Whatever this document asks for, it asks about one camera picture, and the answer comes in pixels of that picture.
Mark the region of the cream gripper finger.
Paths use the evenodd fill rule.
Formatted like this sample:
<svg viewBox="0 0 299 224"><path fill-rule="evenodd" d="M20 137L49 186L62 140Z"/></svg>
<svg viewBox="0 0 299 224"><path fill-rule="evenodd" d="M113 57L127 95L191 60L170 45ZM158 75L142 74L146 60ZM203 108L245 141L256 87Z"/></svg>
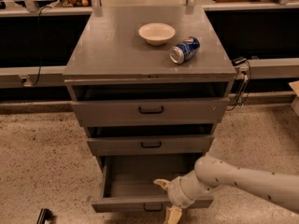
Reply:
<svg viewBox="0 0 299 224"><path fill-rule="evenodd" d="M178 224L182 216L182 209L176 206L166 208L164 224Z"/></svg>
<svg viewBox="0 0 299 224"><path fill-rule="evenodd" d="M155 179L153 183L159 187L161 187L163 190L168 190L169 187L169 181L166 179Z"/></svg>

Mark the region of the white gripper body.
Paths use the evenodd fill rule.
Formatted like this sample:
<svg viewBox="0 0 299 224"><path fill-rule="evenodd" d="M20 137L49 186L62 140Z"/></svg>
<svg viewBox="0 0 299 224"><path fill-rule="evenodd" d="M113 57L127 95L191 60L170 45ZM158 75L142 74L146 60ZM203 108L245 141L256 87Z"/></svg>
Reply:
<svg viewBox="0 0 299 224"><path fill-rule="evenodd" d="M168 186L170 202L182 209L186 209L199 198L199 182L196 177L179 176L173 179Z"/></svg>

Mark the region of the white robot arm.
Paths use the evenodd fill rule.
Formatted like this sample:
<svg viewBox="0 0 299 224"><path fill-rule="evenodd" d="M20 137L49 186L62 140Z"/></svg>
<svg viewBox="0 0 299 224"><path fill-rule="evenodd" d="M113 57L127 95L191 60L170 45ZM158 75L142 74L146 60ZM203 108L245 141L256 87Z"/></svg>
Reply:
<svg viewBox="0 0 299 224"><path fill-rule="evenodd" d="M168 196L164 224L178 224L182 210L212 194L222 186L236 187L247 193L299 213L299 176L259 171L233 166L206 154L192 171L168 181L155 179Z"/></svg>

